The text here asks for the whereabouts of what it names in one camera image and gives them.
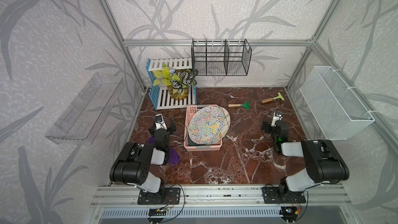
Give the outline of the purple cloth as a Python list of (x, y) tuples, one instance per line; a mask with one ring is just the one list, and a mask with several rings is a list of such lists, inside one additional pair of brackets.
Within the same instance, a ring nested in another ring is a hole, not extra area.
[(160, 166), (160, 162), (163, 161), (163, 166), (167, 164), (176, 166), (180, 162), (180, 156), (177, 154), (174, 148), (170, 148), (169, 151), (164, 151), (163, 153), (164, 155), (161, 155), (161, 150), (155, 148), (153, 150), (151, 164)]

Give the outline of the colourful mosaic round plate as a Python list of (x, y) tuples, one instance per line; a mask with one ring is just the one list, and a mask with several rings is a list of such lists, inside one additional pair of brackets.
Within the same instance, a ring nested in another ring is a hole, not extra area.
[(200, 109), (191, 119), (188, 135), (197, 144), (212, 144), (219, 141), (217, 136), (223, 127), (223, 112), (218, 106), (208, 106)]

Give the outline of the striped white round plate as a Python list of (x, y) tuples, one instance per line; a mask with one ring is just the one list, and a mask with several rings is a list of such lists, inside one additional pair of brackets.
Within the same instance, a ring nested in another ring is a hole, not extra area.
[(228, 132), (228, 130), (229, 130), (229, 128), (230, 128), (230, 125), (231, 125), (231, 117), (230, 117), (229, 112), (228, 112), (225, 108), (223, 108), (223, 107), (221, 107), (221, 106), (219, 106), (218, 108), (219, 108), (220, 111), (223, 112), (223, 119), (224, 119), (224, 121), (223, 121), (222, 130), (221, 130), (220, 134), (217, 136), (217, 138), (218, 138), (218, 139), (222, 139), (222, 138), (227, 134), (227, 132)]

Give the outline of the dark teal square plate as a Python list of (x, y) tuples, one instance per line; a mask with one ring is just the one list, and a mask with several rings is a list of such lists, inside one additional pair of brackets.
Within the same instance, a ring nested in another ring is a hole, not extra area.
[(212, 142), (208, 142), (206, 144), (197, 144), (194, 141), (192, 141), (190, 137), (188, 137), (188, 146), (209, 146), (209, 145), (212, 145)]

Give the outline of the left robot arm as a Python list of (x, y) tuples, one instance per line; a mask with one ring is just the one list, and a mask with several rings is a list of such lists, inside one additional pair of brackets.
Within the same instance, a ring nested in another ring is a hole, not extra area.
[(109, 173), (112, 183), (133, 185), (148, 194), (164, 195), (164, 181), (150, 172), (150, 166), (164, 166), (176, 152), (170, 145), (170, 135), (177, 131), (175, 121), (167, 126), (163, 115), (154, 117), (149, 128), (150, 139), (145, 144), (127, 142)]

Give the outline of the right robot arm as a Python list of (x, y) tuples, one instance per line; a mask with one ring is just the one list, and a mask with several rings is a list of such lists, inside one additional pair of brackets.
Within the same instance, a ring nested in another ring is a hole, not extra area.
[(283, 120), (264, 121), (262, 131), (272, 138), (274, 151), (285, 157), (303, 158), (305, 168), (281, 179), (281, 195), (302, 193), (321, 184), (348, 180), (347, 164), (330, 140), (288, 141), (288, 125)]

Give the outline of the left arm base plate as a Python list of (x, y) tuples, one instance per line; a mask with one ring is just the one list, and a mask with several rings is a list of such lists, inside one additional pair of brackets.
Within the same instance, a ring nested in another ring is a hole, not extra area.
[(171, 187), (161, 189), (158, 193), (148, 193), (143, 190), (138, 196), (138, 205), (178, 205), (182, 196), (181, 188)]

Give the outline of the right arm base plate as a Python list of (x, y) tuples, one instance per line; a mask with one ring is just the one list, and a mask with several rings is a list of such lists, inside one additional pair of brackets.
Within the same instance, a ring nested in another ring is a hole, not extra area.
[(265, 204), (306, 203), (304, 192), (292, 192), (285, 189), (280, 190), (272, 186), (264, 186), (261, 188), (261, 191)]

